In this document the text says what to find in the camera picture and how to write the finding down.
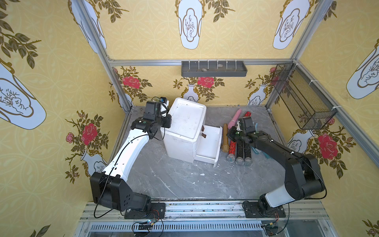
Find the pink microphone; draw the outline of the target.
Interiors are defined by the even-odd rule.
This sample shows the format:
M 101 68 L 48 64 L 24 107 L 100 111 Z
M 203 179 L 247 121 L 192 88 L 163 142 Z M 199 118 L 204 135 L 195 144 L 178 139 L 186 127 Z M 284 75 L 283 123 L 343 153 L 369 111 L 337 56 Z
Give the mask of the pink microphone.
M 236 125 L 238 119 L 239 119 L 239 116 L 241 114 L 242 110 L 241 109 L 238 109 L 237 112 L 235 113 L 235 115 L 233 116 L 232 120 L 228 123 L 228 129 L 231 129 L 233 126 Z

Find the white three-drawer cabinet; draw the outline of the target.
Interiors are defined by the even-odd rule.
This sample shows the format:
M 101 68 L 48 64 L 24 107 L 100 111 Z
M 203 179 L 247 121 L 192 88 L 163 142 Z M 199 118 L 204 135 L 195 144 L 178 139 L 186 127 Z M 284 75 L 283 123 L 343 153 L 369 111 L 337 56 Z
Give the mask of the white three-drawer cabinet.
M 176 98 L 169 115 L 171 127 L 161 129 L 164 145 L 170 158 L 193 163 L 205 122 L 206 106 Z

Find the black microphone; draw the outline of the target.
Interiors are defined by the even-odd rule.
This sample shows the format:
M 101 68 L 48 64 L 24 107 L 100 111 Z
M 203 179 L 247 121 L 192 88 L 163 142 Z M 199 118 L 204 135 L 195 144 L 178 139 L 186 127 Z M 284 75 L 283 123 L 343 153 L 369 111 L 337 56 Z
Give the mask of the black microphone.
M 248 143 L 244 143 L 244 164 L 251 166 L 252 163 L 251 146 Z
M 235 151 L 235 162 L 237 166 L 244 165 L 244 142 L 237 141 L 236 143 L 236 151 Z

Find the white bottom drawer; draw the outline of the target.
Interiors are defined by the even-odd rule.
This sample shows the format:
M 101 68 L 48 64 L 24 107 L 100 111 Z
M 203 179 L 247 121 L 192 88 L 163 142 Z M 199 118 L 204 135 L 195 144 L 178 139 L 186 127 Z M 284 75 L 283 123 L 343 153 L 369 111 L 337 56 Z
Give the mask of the white bottom drawer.
M 194 160 L 217 166 L 221 149 L 223 129 L 203 125 L 200 130 L 199 142 L 195 151 Z

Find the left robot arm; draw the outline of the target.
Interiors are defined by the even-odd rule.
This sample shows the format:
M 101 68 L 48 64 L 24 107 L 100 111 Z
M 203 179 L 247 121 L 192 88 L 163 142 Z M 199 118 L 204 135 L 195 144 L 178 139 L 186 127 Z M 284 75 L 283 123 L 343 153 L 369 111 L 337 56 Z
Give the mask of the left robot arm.
M 142 117 L 132 122 L 128 137 L 113 160 L 101 172 L 90 178 L 93 201 L 110 210 L 137 211 L 149 215 L 151 198 L 139 194 L 127 184 L 131 169 L 143 147 L 157 132 L 171 127 L 169 101 L 165 97 L 148 101 Z

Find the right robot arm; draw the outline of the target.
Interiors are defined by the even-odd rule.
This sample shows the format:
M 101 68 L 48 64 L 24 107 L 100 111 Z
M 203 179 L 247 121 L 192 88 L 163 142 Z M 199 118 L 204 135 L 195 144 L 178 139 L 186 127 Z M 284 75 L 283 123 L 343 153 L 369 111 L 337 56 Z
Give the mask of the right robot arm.
M 260 197 L 262 209 L 274 209 L 327 191 L 315 156 L 292 151 L 275 141 L 268 133 L 257 130 L 251 117 L 239 119 L 228 137 L 262 151 L 285 169 L 284 184 Z

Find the teal gardening glove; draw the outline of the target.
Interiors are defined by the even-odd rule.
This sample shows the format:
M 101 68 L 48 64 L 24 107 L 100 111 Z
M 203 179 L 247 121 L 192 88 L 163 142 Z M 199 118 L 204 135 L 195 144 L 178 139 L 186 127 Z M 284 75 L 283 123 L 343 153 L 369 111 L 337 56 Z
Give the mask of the teal gardening glove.
M 255 154 L 257 154 L 257 155 L 262 154 L 262 155 L 264 155 L 267 159 L 271 159 L 271 157 L 270 157 L 268 154 L 266 154 L 265 152 L 262 152 L 262 151 L 259 150 L 259 149 L 256 149 L 256 148 L 252 147 L 252 150 L 253 150 L 253 152 L 254 152 Z

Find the grey wall shelf tray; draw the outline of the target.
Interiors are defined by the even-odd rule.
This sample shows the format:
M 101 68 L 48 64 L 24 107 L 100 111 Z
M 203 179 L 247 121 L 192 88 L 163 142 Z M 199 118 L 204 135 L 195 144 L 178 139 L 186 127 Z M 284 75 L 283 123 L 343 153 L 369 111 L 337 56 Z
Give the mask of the grey wall shelf tray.
M 248 69 L 241 60 L 181 61 L 182 77 L 245 77 Z

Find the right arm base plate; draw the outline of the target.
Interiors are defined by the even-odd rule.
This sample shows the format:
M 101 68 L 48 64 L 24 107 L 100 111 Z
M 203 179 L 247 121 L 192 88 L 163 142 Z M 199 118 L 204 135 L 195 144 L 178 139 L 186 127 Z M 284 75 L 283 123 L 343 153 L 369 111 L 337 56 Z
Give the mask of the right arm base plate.
M 260 202 L 244 201 L 242 209 L 246 218 L 285 218 L 286 213 L 283 206 L 272 208 Z

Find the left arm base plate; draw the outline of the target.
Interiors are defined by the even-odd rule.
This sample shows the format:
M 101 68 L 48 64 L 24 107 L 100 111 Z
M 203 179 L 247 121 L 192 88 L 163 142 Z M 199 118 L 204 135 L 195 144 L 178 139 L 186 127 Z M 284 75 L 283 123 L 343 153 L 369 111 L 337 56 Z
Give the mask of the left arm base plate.
M 163 219 L 165 217 L 166 203 L 153 202 L 143 208 L 129 208 L 124 219 Z

